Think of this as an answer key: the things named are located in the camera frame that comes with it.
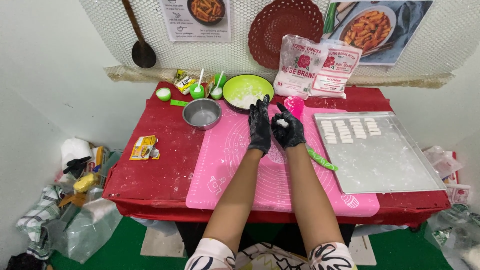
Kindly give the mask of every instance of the red plate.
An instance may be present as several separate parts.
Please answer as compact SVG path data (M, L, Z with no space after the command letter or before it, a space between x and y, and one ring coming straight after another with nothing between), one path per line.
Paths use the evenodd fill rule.
M324 21L310 0L275 0L255 17L248 33L248 47L261 66L278 69L282 37L298 35L320 42Z

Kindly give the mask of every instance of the red tablecloth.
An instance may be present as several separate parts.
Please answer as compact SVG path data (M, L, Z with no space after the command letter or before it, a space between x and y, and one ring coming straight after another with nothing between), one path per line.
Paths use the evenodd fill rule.
M191 101L172 84L172 99ZM347 111L392 111L389 100L377 88L347 87L347 99L309 98L308 107ZM283 101L275 96L273 102ZM125 151L110 169L103 198L114 201L124 216L167 221L208 221L211 210L190 209L185 198L197 162L203 131L190 127L182 119L183 107L162 102L155 93L146 101L142 114ZM155 135L159 160L129 160L135 141L140 136ZM377 194L380 209L369 218L337 217L340 223L416 225L431 214L449 208L444 191ZM292 213L252 211L248 222L295 222Z

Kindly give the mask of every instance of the baking tray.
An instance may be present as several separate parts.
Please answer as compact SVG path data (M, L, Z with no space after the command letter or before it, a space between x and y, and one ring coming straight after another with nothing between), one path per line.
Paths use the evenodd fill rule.
M440 177L393 112L315 113L321 140L345 194L445 190ZM350 118L360 118L367 139L357 139ZM375 119L382 132L370 136L363 118ZM321 120L331 120L337 144L327 144ZM334 120L344 120L353 144L342 144Z

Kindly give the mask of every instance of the hand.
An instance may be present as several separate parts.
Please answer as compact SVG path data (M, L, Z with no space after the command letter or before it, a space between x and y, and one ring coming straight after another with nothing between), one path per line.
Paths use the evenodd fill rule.
M248 149L261 150L264 155L268 153L271 145L270 122L267 111L269 100L270 96L265 95L263 101L257 100L257 105L250 104L250 116L248 117L251 139Z
M273 136L283 149L307 142L307 140L305 140L305 135L303 134L303 124L300 120L295 118L295 116L293 116L287 108L279 102L276 103L276 106L282 113L277 113L272 117L271 126ZM277 124L276 122L279 119L285 120L285 122L288 123L288 127L283 127Z

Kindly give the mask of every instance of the recipe poster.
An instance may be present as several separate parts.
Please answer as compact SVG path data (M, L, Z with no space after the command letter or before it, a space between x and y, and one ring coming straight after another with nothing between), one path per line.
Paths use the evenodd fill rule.
M170 41L231 41L229 0L158 0Z
M360 65L393 66L432 5L432 0L332 0L322 38L362 49Z

